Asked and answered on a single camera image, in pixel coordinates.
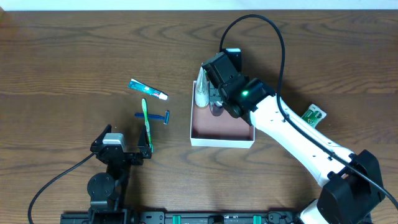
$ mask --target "blue toothpaste tube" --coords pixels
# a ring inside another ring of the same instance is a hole
[[[127,87],[129,87],[130,89],[138,90],[138,91],[141,91],[141,92],[146,93],[148,95],[157,97],[157,98],[159,98],[161,100],[167,100],[167,95],[166,94],[162,93],[159,90],[155,90],[154,88],[146,86],[145,84],[143,84],[143,83],[141,83],[141,82],[139,82],[139,81],[137,81],[137,80],[135,80],[133,78],[131,79],[131,81],[130,81],[130,83],[129,83],[129,85]]]

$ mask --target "toothpaste cap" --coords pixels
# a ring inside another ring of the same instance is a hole
[[[161,99],[161,100],[167,100],[167,95],[166,94],[164,94],[164,93],[160,93],[159,94],[159,99]]]

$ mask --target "green tape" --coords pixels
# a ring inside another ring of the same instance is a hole
[[[261,224],[261,216],[254,215],[253,216],[253,224]]]
[[[181,224],[181,216],[173,215],[173,224]]]
[[[301,118],[315,128],[315,126],[325,117],[326,113],[316,105],[312,104]]]

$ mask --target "toothpaste tube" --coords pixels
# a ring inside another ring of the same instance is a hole
[[[319,107],[314,104],[308,108],[308,110],[301,117],[304,121],[310,124],[313,128],[324,118],[326,117],[326,113],[323,112]]]
[[[143,83],[141,83],[141,82],[139,82],[139,81],[137,81],[137,80],[135,80],[133,78],[131,79],[131,81],[130,81],[130,83],[129,83],[129,85],[127,87],[129,87],[130,89],[138,90],[138,91],[141,91],[141,92],[146,93],[148,95],[157,97],[157,98],[159,98],[161,100],[167,100],[167,95],[166,94],[162,93],[159,90],[155,90],[154,88],[146,86],[145,84],[143,84]]]

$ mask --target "wood tabletop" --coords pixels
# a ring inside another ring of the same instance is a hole
[[[218,50],[226,27],[262,14],[286,44],[282,97],[299,115],[310,103],[328,113],[317,129],[355,153],[379,160],[384,186],[398,197],[398,20],[396,11],[5,12],[0,21],[0,223],[27,223],[32,197],[90,154],[107,124],[136,150],[153,121],[155,152],[132,170],[126,203],[139,209],[303,209],[321,188],[283,147],[257,131],[250,149],[192,147],[192,81]],[[258,19],[233,27],[225,47],[243,51],[243,73],[275,86],[280,44]],[[131,78],[167,101],[127,88]],[[86,211],[86,185],[106,166],[90,159],[52,184],[33,207],[36,223]],[[397,223],[385,199],[375,223]]]

